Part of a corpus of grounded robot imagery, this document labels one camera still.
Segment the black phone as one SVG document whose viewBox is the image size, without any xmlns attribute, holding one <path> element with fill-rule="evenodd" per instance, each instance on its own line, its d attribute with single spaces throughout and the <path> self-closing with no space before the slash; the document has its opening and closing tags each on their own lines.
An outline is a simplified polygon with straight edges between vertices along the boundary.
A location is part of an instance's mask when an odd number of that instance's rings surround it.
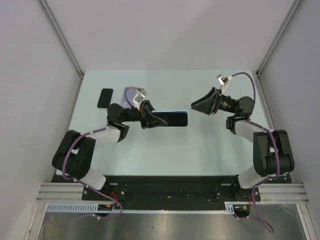
<svg viewBox="0 0 320 240">
<path fill-rule="evenodd" d="M 189 114 L 186 110 L 153 111 L 156 117 L 167 122 L 167 127 L 187 127 Z"/>
</svg>

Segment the lilac phone case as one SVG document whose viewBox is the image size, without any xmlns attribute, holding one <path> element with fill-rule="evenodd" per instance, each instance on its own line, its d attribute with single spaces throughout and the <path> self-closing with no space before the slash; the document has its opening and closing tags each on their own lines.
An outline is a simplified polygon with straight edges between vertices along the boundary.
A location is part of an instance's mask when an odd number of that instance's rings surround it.
<svg viewBox="0 0 320 240">
<path fill-rule="evenodd" d="M 133 99 L 137 93 L 136 87 L 125 87 L 123 92 L 123 97 L 121 101 L 121 106 L 124 108 L 131 108 L 134 106 Z"/>
</svg>

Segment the black smartphone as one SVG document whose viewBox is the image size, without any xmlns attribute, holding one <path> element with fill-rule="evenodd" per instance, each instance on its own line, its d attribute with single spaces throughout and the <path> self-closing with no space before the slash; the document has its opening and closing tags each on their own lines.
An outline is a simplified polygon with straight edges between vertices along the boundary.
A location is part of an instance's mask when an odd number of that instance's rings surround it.
<svg viewBox="0 0 320 240">
<path fill-rule="evenodd" d="M 103 88 L 100 92 L 97 107 L 107 109 L 111 103 L 114 90 L 112 88 Z"/>
</svg>

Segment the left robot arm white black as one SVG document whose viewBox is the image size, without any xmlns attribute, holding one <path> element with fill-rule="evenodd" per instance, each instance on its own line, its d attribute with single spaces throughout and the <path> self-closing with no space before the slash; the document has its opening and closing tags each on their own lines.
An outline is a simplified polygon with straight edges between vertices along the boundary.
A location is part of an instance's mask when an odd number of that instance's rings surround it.
<svg viewBox="0 0 320 240">
<path fill-rule="evenodd" d="M 107 144 L 125 139 L 129 126 L 124 122 L 139 122 L 142 129 L 166 127 L 168 122 L 153 113 L 150 101 L 144 100 L 139 107 L 124 108 L 117 103 L 107 108 L 107 124 L 103 128 L 80 133 L 68 130 L 56 150 L 52 166 L 62 172 L 66 180 L 73 180 L 93 188 L 93 194 L 100 200 L 110 196 L 107 179 L 91 168 L 94 151 Z"/>
</svg>

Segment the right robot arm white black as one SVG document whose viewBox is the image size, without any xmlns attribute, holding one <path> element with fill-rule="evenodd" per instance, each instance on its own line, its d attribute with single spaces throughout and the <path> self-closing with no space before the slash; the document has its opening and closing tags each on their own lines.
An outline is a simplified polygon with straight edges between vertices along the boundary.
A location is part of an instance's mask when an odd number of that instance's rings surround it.
<svg viewBox="0 0 320 240">
<path fill-rule="evenodd" d="M 276 180 L 294 170 L 295 161 L 288 133 L 282 129 L 270 130 L 250 120 L 255 107 L 251 97 L 233 99 L 213 87 L 190 106 L 192 110 L 206 115 L 214 115 L 218 111 L 231 113 L 232 116 L 226 119 L 226 129 L 253 144 L 253 165 L 239 174 L 239 183 L 230 188 L 235 200 L 242 201 L 254 186 Z"/>
</svg>

